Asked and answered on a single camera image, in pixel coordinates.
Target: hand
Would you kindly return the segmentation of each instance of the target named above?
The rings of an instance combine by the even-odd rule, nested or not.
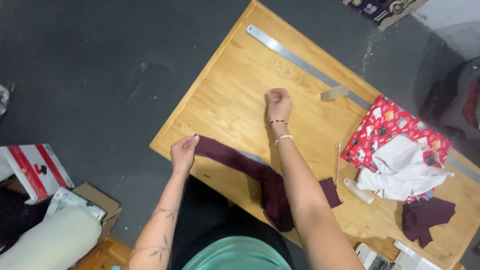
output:
[[[271,89],[265,93],[265,100],[267,103],[267,121],[269,123],[275,120],[284,120],[288,122],[290,114],[292,113],[293,103],[285,89]],[[272,124],[272,128],[274,127],[286,129],[286,125],[282,122]]]
[[[193,156],[195,147],[200,137],[198,135],[185,137],[176,142],[170,148],[170,156],[172,159],[172,174],[180,174],[187,178],[188,173],[193,165]]]

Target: metal ruler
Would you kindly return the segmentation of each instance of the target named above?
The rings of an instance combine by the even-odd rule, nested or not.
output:
[[[287,59],[290,62],[294,63],[295,65],[299,66],[301,69],[305,70],[308,74],[310,74],[310,75],[318,78],[322,82],[326,83],[328,86],[335,87],[335,86],[340,85],[340,83],[338,83],[336,80],[330,78],[325,73],[319,71],[318,69],[316,69],[312,65],[308,64],[302,58],[296,56],[293,52],[289,51],[287,48],[285,48],[278,41],[271,38],[269,35],[260,31],[260,29],[258,29],[254,25],[249,25],[247,27],[247,33],[250,36],[254,37],[256,40],[262,42],[269,49],[277,52],[281,56],[285,57],[285,59]],[[351,99],[352,101],[354,101],[355,103],[357,103],[360,107],[362,107],[366,110],[370,109],[371,103],[365,101],[363,98],[361,98],[359,95],[355,94],[353,91],[349,91],[348,94],[347,94],[347,97],[349,99]]]
[[[247,27],[247,33],[250,36],[252,36],[253,38],[255,38],[256,40],[260,41],[265,46],[267,46],[269,49],[277,52],[278,54],[283,56],[285,59],[287,59],[290,62],[294,63],[295,65],[299,66],[301,69],[306,71],[308,74],[310,74],[310,75],[318,78],[322,82],[326,83],[328,86],[335,87],[335,86],[340,85],[340,83],[338,83],[334,79],[330,78],[328,75],[326,75],[325,73],[316,69],[312,65],[308,64],[302,58],[296,56],[294,53],[289,51],[287,48],[285,48],[278,41],[271,38],[269,35],[265,34],[264,32],[262,32],[260,29],[258,29],[254,25],[249,25]],[[349,91],[348,94],[347,94],[347,97],[349,99],[351,99],[353,102],[357,103],[360,107],[362,107],[366,110],[370,109],[370,107],[372,106],[371,103],[367,102],[366,100],[361,98],[359,95],[355,94],[353,91]],[[456,159],[454,159],[450,156],[447,156],[447,161],[450,164],[452,164],[454,167],[456,167],[459,171],[468,175],[473,180],[475,180],[477,183],[480,183],[480,175],[478,173],[471,170],[470,168],[465,166],[463,163],[459,162],[458,160],[456,160]]]

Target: silver bracelet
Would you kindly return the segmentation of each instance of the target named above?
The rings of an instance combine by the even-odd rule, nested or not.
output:
[[[281,138],[286,138],[286,137],[288,137],[288,138],[290,138],[290,139],[293,140],[293,137],[292,137],[291,135],[283,135],[283,136],[278,137],[278,139],[275,141],[275,145],[278,143],[278,140],[279,140],[279,139],[281,139]]]

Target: concrete floor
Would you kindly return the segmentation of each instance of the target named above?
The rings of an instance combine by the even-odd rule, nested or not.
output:
[[[249,1],[10,2],[0,9],[0,83],[16,91],[1,143],[50,143],[76,184],[122,203],[112,233],[132,245],[171,172],[148,145]],[[263,3],[413,114],[463,61],[409,16],[379,32],[339,0]]]

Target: tattooed arm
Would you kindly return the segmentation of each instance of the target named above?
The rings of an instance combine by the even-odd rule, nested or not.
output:
[[[160,201],[130,253],[126,270],[165,270],[173,243],[183,185],[193,164],[199,137],[185,137],[172,145],[172,176]]]

